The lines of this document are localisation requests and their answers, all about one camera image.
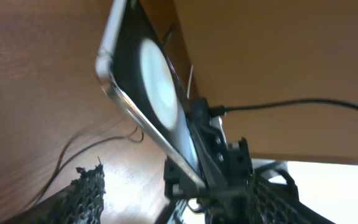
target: white circle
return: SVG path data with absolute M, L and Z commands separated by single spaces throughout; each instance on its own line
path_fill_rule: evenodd
M 178 117 L 175 86 L 167 61 L 152 40 L 145 39 L 140 45 L 140 70 L 155 115 L 167 129 L 172 129 Z

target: screw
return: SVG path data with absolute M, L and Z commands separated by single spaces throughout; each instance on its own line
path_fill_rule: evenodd
M 217 157 L 220 162 L 223 162 L 224 159 L 223 159 L 223 155 L 221 153 L 218 153 Z

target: thin black wire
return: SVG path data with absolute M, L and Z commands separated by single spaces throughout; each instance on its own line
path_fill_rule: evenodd
M 320 99 L 320 98 L 307 98 L 299 100 L 288 100 L 281 101 L 276 103 L 266 103 L 261 105 L 250 105 L 250 106 L 229 106 L 225 108 L 226 112 L 230 111 L 245 111 L 245 110 L 261 110 L 267 108 L 274 108 L 279 106 L 290 106 L 290 105 L 302 105 L 307 103 L 316 103 L 316 104 L 328 104 L 334 106 L 342 106 L 352 110 L 358 111 L 358 105 L 341 100 L 331 100 L 331 99 Z
M 82 150 L 78 151 L 77 153 L 75 153 L 74 155 L 72 155 L 70 158 L 68 158 L 60 167 L 59 169 L 54 172 L 50 178 L 50 180 L 45 184 L 45 186 L 42 188 L 43 191 L 39 194 L 37 200 L 35 201 L 35 203 L 33 204 L 36 205 L 40 202 L 41 198 L 45 195 L 45 193 L 47 192 L 47 190 L 49 189 L 49 187 L 51 186 L 51 184 L 53 183 L 53 181 L 57 178 L 57 176 L 59 175 L 59 173 L 63 170 L 63 168 L 65 166 L 67 166 L 67 164 L 69 164 L 73 159 L 75 159 L 77 156 L 79 156 L 80 154 L 88 151 L 89 149 L 100 145 L 102 143 L 108 142 L 108 141 L 113 141 L 113 140 L 126 140 L 126 141 L 130 141 L 130 142 L 134 142 L 134 143 L 140 143 L 143 141 L 144 139 L 144 133 L 142 131 L 142 137 L 140 140 L 135 140 L 130 138 L 130 136 L 132 136 L 135 132 L 137 131 L 137 127 L 135 128 L 135 130 L 133 132 L 131 132 L 130 134 L 128 134 L 127 136 L 114 136 L 114 137 L 110 137 L 110 138 L 106 138 L 106 139 L 102 139 L 100 141 L 94 142 L 92 144 L 90 144 L 89 146 L 86 146 L 85 148 L 83 148 Z

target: smartphone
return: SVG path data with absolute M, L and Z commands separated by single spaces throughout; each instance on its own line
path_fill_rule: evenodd
M 205 187 L 187 126 L 187 97 L 139 1 L 113 2 L 96 73 L 105 93 L 196 186 Z

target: tan wall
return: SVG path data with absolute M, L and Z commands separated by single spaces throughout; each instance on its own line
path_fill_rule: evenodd
M 325 97 L 358 103 L 358 1 L 176 1 L 211 105 Z M 229 114 L 256 157 L 358 164 L 358 113 L 293 106 Z

